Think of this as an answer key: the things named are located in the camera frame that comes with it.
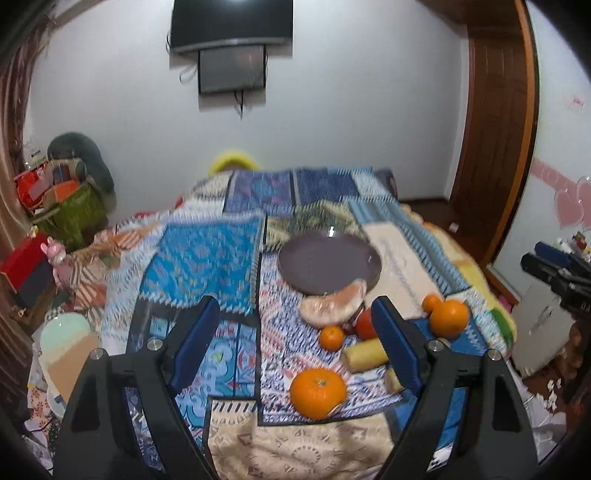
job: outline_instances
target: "patchwork bedspread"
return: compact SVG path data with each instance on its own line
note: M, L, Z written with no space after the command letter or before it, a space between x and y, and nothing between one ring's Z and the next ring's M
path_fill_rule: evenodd
M515 326L506 312L505 323L497 323L491 308L498 305L462 273L469 257L413 219L371 169L209 177L176 210L133 218L97 236L91 249L122 235L134 241L111 252L116 265L95 281L106 284L106 296L87 307L99 309L95 328L115 355L164 338L179 309L203 295L218 299L220 326L193 384L176 401L198 447L227 479L370 475L416 402L408 391L387 393L385 367L348 373L339 354L319 347L316 331L300 318L303 296L281 278L277 251L294 235L328 226L379 251L382 273L368 304L388 295L429 336L422 298L433 291L460 297L472 315L452 348L477 355L487 348L511 351ZM90 254L84 266L96 257ZM345 345L356 341L349 336ZM330 422L305 419L289 402L293 377L317 366L341 373L348 386L348 400ZM144 460L162 469L139 396L133 388L126 393ZM433 465L449 455L463 398L456 389Z

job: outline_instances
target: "pink plush toy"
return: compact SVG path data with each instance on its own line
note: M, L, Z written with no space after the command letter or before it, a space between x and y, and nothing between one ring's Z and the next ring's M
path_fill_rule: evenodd
M48 237L47 245L41 244L41 251L46 254L47 260L53 267L53 279L56 281L57 288L69 290L74 262L66 253L64 245Z

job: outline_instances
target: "door frame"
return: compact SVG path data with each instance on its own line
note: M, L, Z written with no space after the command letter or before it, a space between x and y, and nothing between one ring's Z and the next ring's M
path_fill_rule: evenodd
M511 223L517 212L521 195L525 187L527 175L530 170L531 159L534 152L535 133L538 124L538 61L535 50L534 34L531 27L531 21L527 7L524 0L514 0L515 9L519 19L519 28L521 30L521 38L524 43L525 53L525 70L526 70L526 96L525 96L525 125L524 134L521 140L521 148L519 150L519 159L515 170L515 177L511 184L509 197L503 209L501 219L496 227L489 245L486 248L484 257L479 261L479 265L484 272L489 270L486 266L492 263L499 251L501 250L503 241L509 233ZM460 178L467 155L467 141L470 135L470 123L472 119L474 106L474 84L475 84L475 47L472 37L469 39L470 52L470 72L469 72L469 87L468 87L468 106L466 111L466 126L464 128L464 136L462 139L462 152L460 153L460 160L458 162L456 177L454 179L452 195L450 196L450 203L453 203L457 197L460 186Z

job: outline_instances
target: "brown curtain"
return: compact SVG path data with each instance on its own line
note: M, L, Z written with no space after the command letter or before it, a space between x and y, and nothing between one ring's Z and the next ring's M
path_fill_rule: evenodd
M22 129L33 65L47 27L35 27L0 72L0 262L31 228L14 187L22 170ZM14 319L12 297L2 282L0 291L0 400L14 405L27 389L31 339Z

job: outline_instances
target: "purple plate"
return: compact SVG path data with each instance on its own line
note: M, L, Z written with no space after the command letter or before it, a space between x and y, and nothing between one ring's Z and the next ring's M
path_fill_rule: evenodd
M277 261L284 280L300 292L325 295L341 290L356 278L376 286L382 260L359 237L334 229L304 233L289 240Z

